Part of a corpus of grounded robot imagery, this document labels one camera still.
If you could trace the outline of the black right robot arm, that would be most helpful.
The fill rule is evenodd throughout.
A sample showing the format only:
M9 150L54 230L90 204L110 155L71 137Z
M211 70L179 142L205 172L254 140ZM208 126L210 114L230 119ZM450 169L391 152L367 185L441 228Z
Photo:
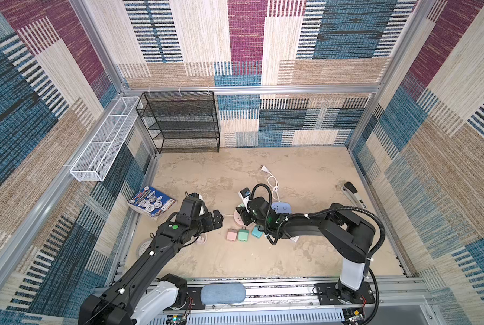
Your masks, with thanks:
M358 304L368 298L364 283L372 257L384 244L386 231L381 220L360 207L334 203L316 213L278 213L262 196L236 208L242 222L255 224L276 245L281 239L297 236L322 236L342 256L342 273L333 287L317 287L322 303L335 299L343 304Z

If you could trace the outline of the green plug adapter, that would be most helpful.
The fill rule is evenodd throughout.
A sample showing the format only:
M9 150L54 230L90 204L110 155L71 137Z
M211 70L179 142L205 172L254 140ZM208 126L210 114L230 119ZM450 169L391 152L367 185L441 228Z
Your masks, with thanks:
M249 239L249 231L247 229L238 230L237 239L240 242L247 242Z

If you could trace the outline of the blue illustrated box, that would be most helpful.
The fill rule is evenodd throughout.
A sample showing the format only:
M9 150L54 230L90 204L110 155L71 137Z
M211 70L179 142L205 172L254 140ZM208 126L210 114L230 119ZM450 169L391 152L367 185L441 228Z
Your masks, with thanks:
M140 192L128 200L130 208L151 218L156 218L166 212L175 200L158 191L157 189L145 186Z

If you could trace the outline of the grey tape roll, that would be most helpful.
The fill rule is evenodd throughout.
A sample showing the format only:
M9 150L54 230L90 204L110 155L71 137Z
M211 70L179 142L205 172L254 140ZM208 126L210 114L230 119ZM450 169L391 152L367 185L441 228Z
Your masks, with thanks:
M150 240L144 241L141 245L139 245L137 249L137 257L141 257L144 254L144 252L150 247L150 245L151 245Z

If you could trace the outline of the blue-grey cushion pad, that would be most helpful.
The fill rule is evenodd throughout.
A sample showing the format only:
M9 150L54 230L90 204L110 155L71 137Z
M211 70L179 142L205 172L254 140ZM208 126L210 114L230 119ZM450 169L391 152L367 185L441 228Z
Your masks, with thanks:
M201 289L204 305L226 305L242 303L246 299L246 288L241 283L208 284Z

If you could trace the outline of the pink plug adapter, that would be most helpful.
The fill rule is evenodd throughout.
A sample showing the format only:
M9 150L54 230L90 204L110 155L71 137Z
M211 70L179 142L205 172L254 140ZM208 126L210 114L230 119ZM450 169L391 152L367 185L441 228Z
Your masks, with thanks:
M238 237L238 231L235 229L228 229L226 239L230 242L236 242Z

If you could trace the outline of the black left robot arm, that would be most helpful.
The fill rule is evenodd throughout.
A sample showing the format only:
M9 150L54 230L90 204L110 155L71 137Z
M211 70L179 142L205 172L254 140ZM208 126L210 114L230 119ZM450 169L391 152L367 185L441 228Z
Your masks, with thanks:
M192 237L222 227L219 211L209 212L199 197L187 196L180 211L162 223L148 249L101 296L90 295L79 312L79 324L131 324L134 308L162 268Z

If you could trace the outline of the blue square power strip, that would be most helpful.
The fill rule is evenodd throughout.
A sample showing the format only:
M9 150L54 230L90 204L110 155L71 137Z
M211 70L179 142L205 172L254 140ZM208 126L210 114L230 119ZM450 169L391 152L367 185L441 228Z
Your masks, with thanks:
M292 214L292 208L289 203L276 202L271 207L278 214Z

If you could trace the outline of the black and grey stapler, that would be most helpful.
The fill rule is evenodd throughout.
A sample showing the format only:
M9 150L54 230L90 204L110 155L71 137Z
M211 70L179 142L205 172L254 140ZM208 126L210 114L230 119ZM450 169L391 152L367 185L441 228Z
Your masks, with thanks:
M342 186L342 192L354 206L367 210L367 205L351 182L348 181L344 183Z

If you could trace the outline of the pink round power strip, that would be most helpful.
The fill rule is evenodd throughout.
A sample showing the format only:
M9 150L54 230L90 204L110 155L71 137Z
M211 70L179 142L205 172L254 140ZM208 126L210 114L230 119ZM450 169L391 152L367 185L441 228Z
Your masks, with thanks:
M235 209L235 211L233 213L233 219L235 220L235 223L239 227L242 227L242 228L245 228L246 227L246 225L243 222L243 219L242 219L241 215L239 214L238 210L236 210L236 209Z

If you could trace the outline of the teal plug adapter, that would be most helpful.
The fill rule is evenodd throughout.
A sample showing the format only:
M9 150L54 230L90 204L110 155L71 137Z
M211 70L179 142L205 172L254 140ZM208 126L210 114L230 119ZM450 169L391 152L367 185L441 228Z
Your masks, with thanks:
M251 235L255 238L261 238L263 236L264 232L260 230L258 226L255 226L253 230L251 231Z

